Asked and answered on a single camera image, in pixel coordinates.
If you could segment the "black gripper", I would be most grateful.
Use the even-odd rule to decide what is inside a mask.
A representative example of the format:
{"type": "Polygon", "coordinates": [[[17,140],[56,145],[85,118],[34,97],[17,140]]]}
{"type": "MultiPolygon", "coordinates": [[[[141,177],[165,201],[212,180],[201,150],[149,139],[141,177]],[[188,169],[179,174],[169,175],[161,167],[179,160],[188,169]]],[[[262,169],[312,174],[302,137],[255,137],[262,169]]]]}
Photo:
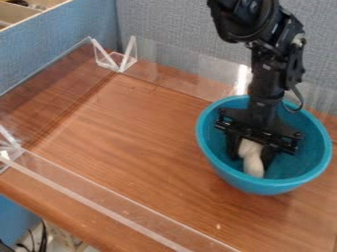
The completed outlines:
{"type": "Polygon", "coordinates": [[[231,159],[239,158],[238,149],[242,139],[264,146],[260,153],[264,169],[268,169],[279,152],[288,155],[295,153],[303,135],[279,116],[272,119],[268,126],[260,126],[252,120],[247,109],[222,107],[216,113],[215,128],[226,134],[226,151],[231,159]]]}

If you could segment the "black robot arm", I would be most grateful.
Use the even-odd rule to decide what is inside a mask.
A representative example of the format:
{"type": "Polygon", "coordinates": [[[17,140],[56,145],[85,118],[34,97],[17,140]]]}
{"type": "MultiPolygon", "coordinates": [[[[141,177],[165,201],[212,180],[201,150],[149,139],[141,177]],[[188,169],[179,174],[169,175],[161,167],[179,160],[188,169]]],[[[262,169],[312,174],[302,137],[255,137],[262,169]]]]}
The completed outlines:
{"type": "Polygon", "coordinates": [[[292,154],[302,134],[278,115],[286,91],[302,82],[303,25],[279,0],[207,0],[216,34],[251,50],[246,108],[218,110],[215,127],[226,134],[227,153],[242,157],[244,142],[262,147],[258,160],[268,167],[275,154],[292,154]]]}

